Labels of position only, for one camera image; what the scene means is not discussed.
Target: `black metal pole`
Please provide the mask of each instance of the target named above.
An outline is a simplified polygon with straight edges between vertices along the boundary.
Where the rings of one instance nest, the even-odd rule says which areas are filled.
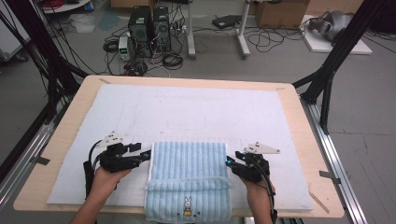
[[[29,0],[6,0],[6,2],[26,33],[35,43],[37,50],[46,59],[47,64],[52,64],[55,73],[49,75],[54,76],[55,79],[62,83],[65,92],[76,93],[79,84],[74,79],[69,64],[63,62],[62,54],[53,43],[32,3]]]
[[[301,94],[302,100],[309,104],[315,104],[320,94],[326,89],[320,116],[320,125],[325,133],[328,133],[327,119],[334,75],[387,1],[391,0],[364,0],[323,65],[314,73],[315,75],[293,83],[294,87],[298,88],[311,81],[306,92]]]

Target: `camera stand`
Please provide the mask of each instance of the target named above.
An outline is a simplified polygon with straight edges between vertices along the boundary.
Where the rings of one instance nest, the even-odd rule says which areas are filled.
[[[363,1],[319,70],[292,84],[297,89],[311,82],[306,92],[301,94],[301,99],[310,105],[316,104],[318,97],[323,92],[319,123],[326,134],[329,134],[327,124],[334,75],[387,1],[389,0]]]

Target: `table leg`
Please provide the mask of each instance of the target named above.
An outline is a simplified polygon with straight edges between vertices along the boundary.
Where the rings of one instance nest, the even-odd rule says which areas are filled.
[[[195,45],[194,36],[192,34],[192,12],[191,12],[192,0],[189,0],[189,26],[187,27],[187,43],[189,45],[189,56],[191,59],[195,60]]]
[[[248,50],[247,41],[244,37],[245,25],[247,23],[249,7],[250,7],[250,0],[245,0],[244,10],[242,12],[241,27],[239,29],[236,29],[236,36],[238,37],[239,43],[242,48],[243,59],[246,59],[246,57],[250,56],[250,51]]]

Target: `towel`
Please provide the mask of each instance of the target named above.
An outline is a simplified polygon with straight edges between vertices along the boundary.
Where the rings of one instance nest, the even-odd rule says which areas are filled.
[[[231,218],[223,143],[159,142],[151,151],[147,220],[221,222]]]

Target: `white mat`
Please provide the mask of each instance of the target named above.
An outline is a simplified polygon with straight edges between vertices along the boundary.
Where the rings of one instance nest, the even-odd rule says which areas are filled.
[[[223,142],[232,157],[256,141],[279,148],[281,154],[264,155],[276,186],[276,208],[313,209],[276,91],[104,85],[64,159],[48,203],[84,202],[82,163],[91,146],[111,131],[121,133],[124,144],[141,142],[142,150],[157,141]],[[143,206],[148,175],[146,161],[121,180],[107,205]],[[231,182],[233,208],[248,208],[245,186],[236,175]]]
[[[313,18],[314,16],[305,15],[303,22]],[[312,52],[328,53],[332,51],[332,43],[328,41],[324,35],[319,34],[317,31],[308,30],[305,27],[304,40],[306,45]],[[369,47],[367,47],[363,41],[359,40],[358,44],[350,52],[351,54],[371,54],[373,53]]]

